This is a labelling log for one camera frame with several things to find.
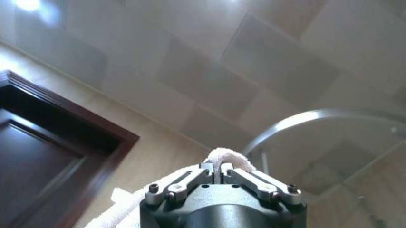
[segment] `wooden door frame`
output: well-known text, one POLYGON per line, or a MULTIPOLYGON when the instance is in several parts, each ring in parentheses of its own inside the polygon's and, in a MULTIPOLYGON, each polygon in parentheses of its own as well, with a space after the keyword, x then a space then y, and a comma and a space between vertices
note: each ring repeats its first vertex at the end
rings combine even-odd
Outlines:
POLYGON ((4 86, 14 86, 43 102, 56 106, 58 108, 64 109, 67 112, 80 117, 95 128, 107 132, 121 140, 118 148, 109 156, 99 171, 91 179, 86 190, 80 193, 75 205, 70 209, 70 212, 66 214, 62 219, 62 222, 58 225, 58 227, 62 228, 72 227, 78 222, 82 214, 84 213, 92 199, 95 198, 98 190, 101 189, 105 181, 113 175, 117 167, 119 166, 121 162, 123 161, 134 144, 137 143, 141 137, 125 128, 122 128, 119 125, 92 113, 84 107, 79 106, 78 104, 59 96, 56 93, 51 92, 42 86, 34 84, 32 82, 22 78, 12 71, 0 72, 0 87, 4 86))

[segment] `towel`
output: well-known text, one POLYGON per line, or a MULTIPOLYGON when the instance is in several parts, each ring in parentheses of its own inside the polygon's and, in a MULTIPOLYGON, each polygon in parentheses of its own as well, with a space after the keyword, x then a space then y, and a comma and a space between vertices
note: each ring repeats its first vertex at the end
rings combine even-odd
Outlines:
MULTIPOLYGON (((214 149, 205 162, 211 162, 214 169, 218 170, 221 164, 225 162, 231 162, 234 168, 242 168, 246 171, 254 171, 257 168, 250 163, 249 159, 241 154, 227 148, 214 149)), ((178 176, 191 169, 198 168, 199 165, 193 165, 185 167, 163 177, 154 183, 167 182, 171 177, 178 176)), ((141 227, 141 207, 139 204, 145 199, 145 189, 139 189, 134 192, 129 200, 115 203, 86 226, 86 228, 130 228, 141 227)))

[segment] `bolt head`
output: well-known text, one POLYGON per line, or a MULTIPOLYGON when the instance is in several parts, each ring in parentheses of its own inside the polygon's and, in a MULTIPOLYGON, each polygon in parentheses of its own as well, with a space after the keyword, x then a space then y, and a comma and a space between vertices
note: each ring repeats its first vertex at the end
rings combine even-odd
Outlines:
POLYGON ((298 193, 298 186, 294 184, 287 185, 287 192, 289 193, 298 193))
POLYGON ((149 190, 150 190, 150 193, 158 193, 159 185, 158 184, 150 184, 149 190))
POLYGON ((177 199, 177 195, 175 193, 170 192, 167 195, 166 195, 166 199, 170 203, 175 202, 175 199, 177 199))
POLYGON ((271 193, 271 202, 273 203, 279 203, 281 202, 281 194, 277 191, 271 193))

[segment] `curved metal rod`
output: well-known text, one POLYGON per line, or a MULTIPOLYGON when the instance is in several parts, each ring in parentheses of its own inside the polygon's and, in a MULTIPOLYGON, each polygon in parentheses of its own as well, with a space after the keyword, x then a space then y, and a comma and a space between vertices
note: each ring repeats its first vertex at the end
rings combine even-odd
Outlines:
POLYGON ((389 121, 397 124, 401 124, 406 127, 406 116, 393 114, 385 111, 369 110, 369 109, 318 109, 309 112, 299 113, 293 115, 275 123, 247 145, 247 147, 241 152, 245 156, 247 156, 251 151, 261 146, 261 144, 273 137, 277 133, 299 126, 302 124, 334 119, 334 118, 362 118, 372 119, 378 121, 389 121))

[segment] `dark wooden door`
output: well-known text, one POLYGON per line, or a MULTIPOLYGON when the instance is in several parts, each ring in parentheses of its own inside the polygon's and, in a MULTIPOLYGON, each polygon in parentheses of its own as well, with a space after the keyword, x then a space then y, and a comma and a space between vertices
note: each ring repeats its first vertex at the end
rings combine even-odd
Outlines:
POLYGON ((0 80, 0 227, 71 227, 138 136, 125 129, 109 132, 103 127, 118 126, 88 118, 94 114, 55 94, 74 106, 50 103, 14 80, 32 84, 7 75, 8 83, 2 86, 0 80))

